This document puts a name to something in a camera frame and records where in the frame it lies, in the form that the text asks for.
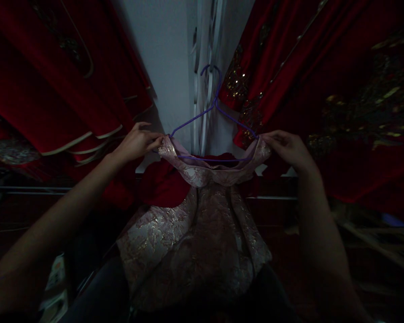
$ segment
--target forearm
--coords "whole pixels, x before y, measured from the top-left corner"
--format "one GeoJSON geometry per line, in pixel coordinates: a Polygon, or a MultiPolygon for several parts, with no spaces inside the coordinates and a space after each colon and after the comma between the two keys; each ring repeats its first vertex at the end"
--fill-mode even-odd
{"type": "Polygon", "coordinates": [[[298,190],[299,234],[306,265],[312,271],[350,280],[346,251],[316,166],[299,173],[298,190]]]}
{"type": "Polygon", "coordinates": [[[121,167],[107,155],[5,254],[0,261],[0,277],[27,268],[61,247],[76,232],[121,167]]]}
{"type": "Polygon", "coordinates": [[[299,174],[299,235],[303,259],[323,316],[371,322],[351,280],[346,251],[316,166],[299,174]]]}

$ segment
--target dress bodice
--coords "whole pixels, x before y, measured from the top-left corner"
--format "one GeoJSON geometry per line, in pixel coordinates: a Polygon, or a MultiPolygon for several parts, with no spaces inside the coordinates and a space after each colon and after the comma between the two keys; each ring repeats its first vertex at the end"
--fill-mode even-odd
{"type": "Polygon", "coordinates": [[[243,159],[251,159],[240,161],[234,167],[211,166],[205,161],[179,158],[177,155],[192,155],[177,140],[169,137],[165,137],[158,153],[181,173],[187,183],[201,188],[210,182],[229,187],[250,180],[256,167],[271,156],[271,149],[263,139],[259,138],[250,144],[244,154],[243,159]]]}

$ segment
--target floor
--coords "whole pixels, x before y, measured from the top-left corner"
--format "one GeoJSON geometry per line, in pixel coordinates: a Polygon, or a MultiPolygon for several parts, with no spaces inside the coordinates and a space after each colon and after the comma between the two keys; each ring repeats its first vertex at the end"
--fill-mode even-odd
{"type": "MultiPolygon", "coordinates": [[[[282,179],[272,185],[262,181],[259,195],[296,196],[296,182],[293,179],[282,179]]],[[[59,196],[5,196],[0,203],[0,231],[31,225],[58,198],[59,196]]],[[[299,235],[289,235],[284,230],[284,225],[293,221],[296,216],[296,201],[247,199],[247,203],[260,234],[272,252],[271,266],[282,281],[290,301],[304,321],[317,321],[319,316],[300,258],[299,235]]],[[[96,213],[98,215],[94,217],[96,226],[102,230],[107,226],[110,228],[109,240],[114,239],[114,235],[119,233],[129,216],[104,204],[97,206],[96,213]]],[[[0,232],[0,258],[24,231],[0,232]]],[[[386,282],[404,286],[404,273],[401,269],[377,252],[370,249],[350,249],[347,252],[352,276],[358,283],[367,284],[365,289],[380,287],[381,283],[385,286],[386,282]]],[[[391,321],[396,322],[397,318],[404,314],[404,297],[388,288],[382,295],[380,291],[364,292],[361,288],[358,289],[358,293],[365,307],[376,316],[383,319],[394,316],[391,321]]]]}

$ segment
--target embroidered fabric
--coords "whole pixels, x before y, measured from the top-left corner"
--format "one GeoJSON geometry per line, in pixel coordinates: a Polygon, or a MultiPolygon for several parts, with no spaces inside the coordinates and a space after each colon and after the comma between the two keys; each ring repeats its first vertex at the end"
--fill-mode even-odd
{"type": "Polygon", "coordinates": [[[173,138],[159,149],[192,186],[175,208],[143,206],[117,240],[132,305],[155,311],[203,301],[228,304],[244,294],[272,259],[235,184],[251,178],[271,155],[261,139],[235,167],[180,159],[173,138]]]}

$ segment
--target white wall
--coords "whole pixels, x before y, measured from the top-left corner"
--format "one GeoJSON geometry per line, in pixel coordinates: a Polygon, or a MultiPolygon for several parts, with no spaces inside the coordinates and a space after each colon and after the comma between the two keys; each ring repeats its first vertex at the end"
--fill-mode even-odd
{"type": "MultiPolygon", "coordinates": [[[[154,107],[138,121],[152,122],[152,131],[170,134],[173,129],[193,117],[194,81],[191,50],[196,26],[197,0],[112,0],[122,25],[140,56],[143,68],[152,84],[154,107]]],[[[220,50],[215,63],[226,73],[254,0],[229,0],[223,16],[220,50]]],[[[211,1],[203,0],[203,30],[199,72],[208,63],[208,33],[211,1]]],[[[198,107],[206,101],[206,78],[199,79],[198,107]]],[[[209,118],[206,154],[232,152],[237,157],[242,151],[232,138],[236,125],[214,112],[209,118]]],[[[192,126],[174,135],[191,151],[192,126]]],[[[144,171],[155,154],[149,154],[137,171],[144,171]]]]}
{"type": "MultiPolygon", "coordinates": [[[[154,106],[138,121],[152,122],[150,130],[170,134],[193,113],[193,89],[189,83],[189,40],[193,35],[187,30],[191,2],[113,0],[112,3],[152,87],[154,106]]],[[[188,150],[190,133],[191,128],[185,127],[174,135],[188,150]]],[[[157,156],[149,154],[138,171],[155,159],[157,156]]]]}

